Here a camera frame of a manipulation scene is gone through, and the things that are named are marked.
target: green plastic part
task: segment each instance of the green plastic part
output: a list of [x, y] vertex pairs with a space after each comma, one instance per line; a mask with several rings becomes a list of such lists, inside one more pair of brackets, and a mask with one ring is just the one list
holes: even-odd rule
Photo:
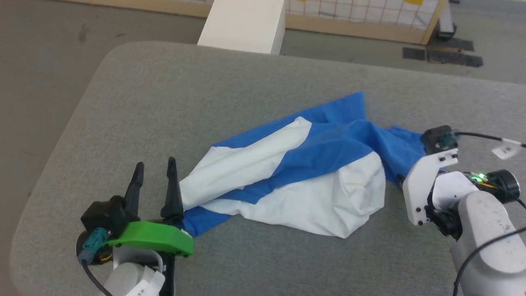
[[124, 244], [175, 255], [194, 253], [194, 239], [190, 235], [174, 226], [149, 221], [128, 223], [122, 235], [118, 239], [109, 240], [107, 244]]

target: blue and white cloth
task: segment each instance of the blue and white cloth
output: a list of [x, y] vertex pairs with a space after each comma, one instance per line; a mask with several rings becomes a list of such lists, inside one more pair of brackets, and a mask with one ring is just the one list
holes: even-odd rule
[[348, 237], [425, 155], [419, 133], [366, 120], [363, 93], [214, 144], [180, 182], [192, 236], [232, 215]]

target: blue fabric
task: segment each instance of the blue fabric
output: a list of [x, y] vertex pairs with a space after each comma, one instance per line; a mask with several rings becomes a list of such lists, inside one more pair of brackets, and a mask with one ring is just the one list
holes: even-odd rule
[[[373, 151], [382, 159], [386, 179], [397, 182], [397, 174], [406, 176], [425, 155], [421, 134], [396, 126], [382, 129], [367, 121], [361, 92], [267, 123], [214, 146], [246, 147], [300, 116], [312, 123], [311, 130], [299, 147], [285, 154], [272, 176], [218, 198], [255, 204], [276, 188], [334, 172]], [[185, 212], [183, 224], [192, 236], [197, 236], [229, 217], [197, 207]]]

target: black cable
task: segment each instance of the black cable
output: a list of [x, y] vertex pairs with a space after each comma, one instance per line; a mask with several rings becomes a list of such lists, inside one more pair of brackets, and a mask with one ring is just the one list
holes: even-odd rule
[[522, 232], [525, 232], [526, 231], [526, 227], [523, 227], [523, 228], [520, 228], [516, 231], [513, 231], [513, 232], [510, 232], [510, 233], [506, 233], [504, 235], [501, 235], [501, 236], [498, 236], [486, 243], [484, 243], [483, 245], [481, 245], [480, 247], [476, 248], [467, 258], [466, 260], [464, 260], [464, 263], [462, 263], [462, 266], [460, 267], [459, 269], [459, 272], [457, 273], [457, 278], [455, 279], [455, 283], [454, 283], [454, 287], [453, 287], [453, 296], [457, 296], [458, 292], [459, 292], [459, 286], [460, 286], [460, 279], [462, 278], [462, 274], [464, 273], [464, 270], [466, 269], [466, 267], [468, 266], [468, 263], [473, 260], [473, 258], [475, 258], [475, 256], [477, 256], [477, 254], [480, 253], [480, 251], [482, 251], [485, 247], [495, 243], [495, 242], [498, 242], [500, 240], [503, 240], [505, 238], [509, 238], [510, 236], [513, 236], [513, 235], [516, 235], [516, 234], [519, 234], [519, 233], [522, 233]]
[[97, 286], [97, 288], [106, 296], [113, 296], [106, 288], [93, 276], [92, 272], [88, 268], [88, 264], [86, 261], [82, 261], [82, 268], [86, 272], [86, 275], [88, 278]]
[[[501, 137], [495, 137], [495, 136], [479, 134], [479, 133], [455, 132], [454, 134], [455, 134], [455, 136], [462, 136], [462, 135], [463, 136], [473, 136], [473, 137], [481, 137], [481, 138], [484, 138], [484, 139], [490, 139], [490, 140], [495, 140], [495, 141], [502, 141]], [[526, 144], [521, 143], [521, 147], [526, 148]]]

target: white rectangular block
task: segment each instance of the white rectangular block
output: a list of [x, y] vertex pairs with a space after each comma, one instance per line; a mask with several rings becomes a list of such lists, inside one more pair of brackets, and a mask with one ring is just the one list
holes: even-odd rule
[[215, 0], [197, 45], [279, 54], [284, 0]]

